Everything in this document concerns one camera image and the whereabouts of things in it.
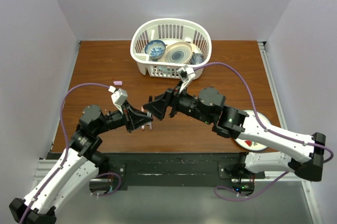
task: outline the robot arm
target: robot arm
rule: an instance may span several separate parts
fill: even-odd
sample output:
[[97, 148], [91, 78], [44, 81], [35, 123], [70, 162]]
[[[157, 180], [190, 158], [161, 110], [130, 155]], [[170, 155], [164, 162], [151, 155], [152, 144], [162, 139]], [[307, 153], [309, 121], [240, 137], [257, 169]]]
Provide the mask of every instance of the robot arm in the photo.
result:
[[[71, 137], [67, 157], [64, 150], [56, 165], [39, 185], [24, 199], [15, 198], [10, 204], [9, 208], [15, 221], [20, 221], [24, 211], [33, 201], [24, 223], [55, 223], [55, 214], [62, 206], [92, 178], [95, 178], [99, 170], [108, 169], [108, 158], [97, 151], [102, 143], [98, 134], [122, 126], [131, 133], [153, 120], [152, 117], [128, 103], [126, 91], [114, 87], [110, 87], [109, 90], [113, 93], [112, 100], [118, 110], [109, 111], [107, 115], [104, 115], [97, 105], [87, 106], [83, 110], [76, 133]], [[36, 192], [46, 181], [48, 184], [35, 199]]]
[[237, 138], [261, 143], [280, 152], [249, 153], [233, 167], [226, 171], [238, 177], [249, 177], [260, 171], [289, 171], [297, 176], [320, 181], [323, 170], [324, 150], [310, 146], [308, 143], [325, 145], [325, 136], [321, 133], [302, 135], [288, 130], [265, 125], [274, 132], [302, 140], [305, 144], [292, 142], [263, 129], [254, 116], [225, 105], [225, 96], [208, 87], [200, 91], [199, 96], [191, 96], [186, 87], [194, 78], [193, 70], [179, 70], [182, 81], [174, 89], [155, 97], [154, 101], [145, 104], [144, 109], [162, 120], [167, 107], [172, 107], [170, 117], [177, 112], [191, 116], [206, 124], [213, 124], [212, 131], [225, 138]]

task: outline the red food item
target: red food item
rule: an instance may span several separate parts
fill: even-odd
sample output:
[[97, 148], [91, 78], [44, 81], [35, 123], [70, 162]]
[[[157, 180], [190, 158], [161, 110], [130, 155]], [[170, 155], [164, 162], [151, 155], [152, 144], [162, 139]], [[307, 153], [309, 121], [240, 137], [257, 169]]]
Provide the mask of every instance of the red food item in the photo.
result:
[[252, 146], [252, 142], [251, 141], [244, 141], [249, 147], [251, 147]]

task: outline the plastic basket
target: plastic basket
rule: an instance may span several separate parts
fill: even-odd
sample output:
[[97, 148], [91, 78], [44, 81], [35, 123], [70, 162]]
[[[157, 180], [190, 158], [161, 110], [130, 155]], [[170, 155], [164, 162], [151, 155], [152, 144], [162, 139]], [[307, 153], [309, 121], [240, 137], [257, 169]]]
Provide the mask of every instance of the plastic basket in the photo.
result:
[[[152, 77], [179, 78], [176, 70], [184, 66], [184, 64], [150, 61], [150, 56], [145, 54], [144, 49], [148, 42], [156, 39], [162, 40], [167, 45], [181, 41], [194, 44], [196, 50], [203, 54], [204, 62], [198, 65], [189, 65], [191, 67], [202, 66], [210, 60], [211, 38], [202, 26], [183, 19], [155, 19], [143, 24], [131, 41], [131, 56], [137, 62], [139, 71], [143, 75], [149, 72]], [[196, 78], [200, 77], [202, 71], [203, 69], [199, 69], [195, 72]]]

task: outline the gray floor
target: gray floor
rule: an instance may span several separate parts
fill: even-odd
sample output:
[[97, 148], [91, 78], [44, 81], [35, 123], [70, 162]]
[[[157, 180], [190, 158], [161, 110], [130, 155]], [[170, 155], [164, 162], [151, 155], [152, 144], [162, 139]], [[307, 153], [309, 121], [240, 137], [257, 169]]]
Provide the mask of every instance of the gray floor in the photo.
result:
[[[256, 190], [266, 183], [260, 182]], [[229, 197], [235, 195], [222, 191]], [[108, 197], [82, 189], [57, 216], [57, 224], [310, 224], [313, 223], [300, 182], [278, 182], [246, 202], [217, 198], [213, 188], [129, 187]]]

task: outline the blue and white bowl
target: blue and white bowl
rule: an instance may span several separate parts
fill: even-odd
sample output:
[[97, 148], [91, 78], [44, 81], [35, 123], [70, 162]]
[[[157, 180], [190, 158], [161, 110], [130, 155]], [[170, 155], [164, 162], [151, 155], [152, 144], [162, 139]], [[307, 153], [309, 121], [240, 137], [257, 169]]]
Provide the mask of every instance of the blue and white bowl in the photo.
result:
[[157, 61], [165, 52], [166, 45], [161, 40], [153, 40], [145, 46], [145, 53], [149, 54], [150, 60]]

